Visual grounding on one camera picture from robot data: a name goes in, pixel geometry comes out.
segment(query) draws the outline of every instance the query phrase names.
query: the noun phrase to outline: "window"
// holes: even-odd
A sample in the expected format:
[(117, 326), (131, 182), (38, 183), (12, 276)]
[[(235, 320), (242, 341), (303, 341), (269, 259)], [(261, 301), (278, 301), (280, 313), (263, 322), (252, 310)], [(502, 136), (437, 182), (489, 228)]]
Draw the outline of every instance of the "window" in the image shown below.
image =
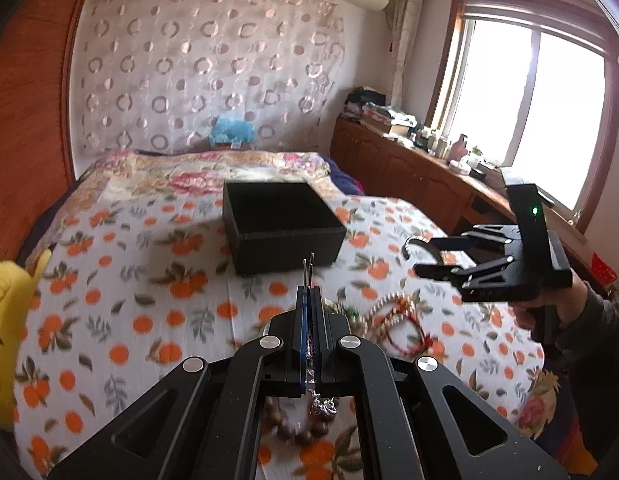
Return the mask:
[(466, 135), (468, 149), (512, 166), (576, 223), (600, 180), (612, 127), (606, 29), (536, 1), (461, 1), (432, 126), (452, 142)]

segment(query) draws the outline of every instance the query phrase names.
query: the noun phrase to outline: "window frame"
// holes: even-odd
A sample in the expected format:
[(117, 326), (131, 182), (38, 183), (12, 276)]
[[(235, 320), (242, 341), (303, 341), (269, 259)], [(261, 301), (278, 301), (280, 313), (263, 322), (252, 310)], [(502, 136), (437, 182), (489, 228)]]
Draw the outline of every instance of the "window frame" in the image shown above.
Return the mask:
[[(603, 113), (601, 114), (601, 126), (592, 154), (592, 161), (585, 182), (583, 183), (579, 199), (572, 211), (562, 205), (555, 197), (541, 190), (554, 202), (552, 209), (566, 222), (573, 225), (577, 231), (584, 234), (603, 192), (619, 131), (619, 67), (616, 63), (619, 54), (619, 38), (603, 16), (594, 14), (584, 8), (560, 0), (527, 1), (535, 5), (540, 4), (542, 6), (552, 7), (563, 14), (573, 15), (592, 22), (596, 25), (597, 30), (602, 31), (604, 34), (605, 51), (600, 52), (598, 50), (592, 50), (605, 59), (605, 100), (603, 104)], [(443, 136), (449, 134), (449, 129), (451, 128), (451, 123), (453, 122), (459, 102), (462, 80), (464, 79), (464, 72), (467, 65), (469, 41), (471, 41), (473, 27), (476, 23), (476, 20), (464, 17), (464, 10), (464, 0), (452, 0), (447, 38), (443, 47), (443, 57), (432, 94), (432, 101), (425, 120), (425, 124), (441, 130)], [(504, 167), (512, 165), (515, 153), (523, 137), (523, 132), (525, 131), (537, 76), (541, 34), (543, 32), (551, 34), (551, 32), (543, 30), (541, 27), (521, 26), (531, 28), (532, 30), (533, 55), (525, 86), (525, 94), (523, 95), (519, 109), (517, 124), (505, 160), (503, 161)], [(570, 37), (560, 33), (556, 34), (556, 36), (567, 41), (571, 40)], [(579, 41), (573, 41), (573, 43), (587, 48), (586, 45)], [(443, 92), (445, 93), (444, 99), (441, 98)]]

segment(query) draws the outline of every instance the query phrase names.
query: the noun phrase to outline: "wooden window frame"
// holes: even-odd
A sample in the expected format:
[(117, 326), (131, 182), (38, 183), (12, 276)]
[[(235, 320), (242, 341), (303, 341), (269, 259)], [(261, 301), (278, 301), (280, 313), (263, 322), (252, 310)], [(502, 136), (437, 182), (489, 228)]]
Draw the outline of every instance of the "wooden window frame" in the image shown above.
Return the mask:
[[(455, 87), (458, 87), (457, 78), (461, 66), (462, 50), (465, 41), (465, 20), (463, 19), (464, 0), (451, 0), (447, 36), (443, 44), (441, 65), (432, 92), (432, 100), (425, 118), (425, 124), (432, 128), (441, 129), (447, 121), (446, 112), (449, 111), (449, 102), (453, 99)], [(593, 213), (605, 188), (609, 168), (616, 147), (619, 134), (619, 67), (616, 59), (619, 54), (619, 37), (609, 21), (589, 10), (568, 4), (560, 0), (527, 0), (535, 4), (546, 5), (563, 12), (574, 14), (591, 20), (600, 29), (605, 31), (608, 48), (605, 58), (606, 100), (601, 129), (597, 146), (592, 157), (588, 176), (583, 185), (586, 197), (582, 207), (573, 221), (574, 228), (585, 234), (592, 220)]]

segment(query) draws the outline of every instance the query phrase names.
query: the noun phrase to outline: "person's hand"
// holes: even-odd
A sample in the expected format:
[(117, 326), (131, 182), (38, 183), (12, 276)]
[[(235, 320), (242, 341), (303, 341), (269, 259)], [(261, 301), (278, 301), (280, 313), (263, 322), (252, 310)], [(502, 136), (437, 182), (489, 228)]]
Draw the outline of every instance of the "person's hand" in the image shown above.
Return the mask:
[(512, 301), (510, 306), (513, 308), (516, 320), (521, 328), (532, 330), (536, 320), (528, 310), (546, 305), (556, 305), (561, 323), (568, 324), (576, 320), (585, 309), (587, 293), (587, 285), (572, 270), (571, 288), (548, 288), (543, 290), (535, 300)]

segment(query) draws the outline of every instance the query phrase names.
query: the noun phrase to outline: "window blind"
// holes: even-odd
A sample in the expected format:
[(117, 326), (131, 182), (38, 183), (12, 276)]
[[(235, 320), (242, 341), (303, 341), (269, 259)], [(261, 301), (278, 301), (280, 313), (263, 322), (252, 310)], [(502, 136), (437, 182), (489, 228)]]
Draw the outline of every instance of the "window blind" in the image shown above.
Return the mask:
[(598, 54), (608, 53), (607, 30), (584, 16), (526, 0), (464, 0), (463, 3), (465, 20), (510, 23), (541, 30)]

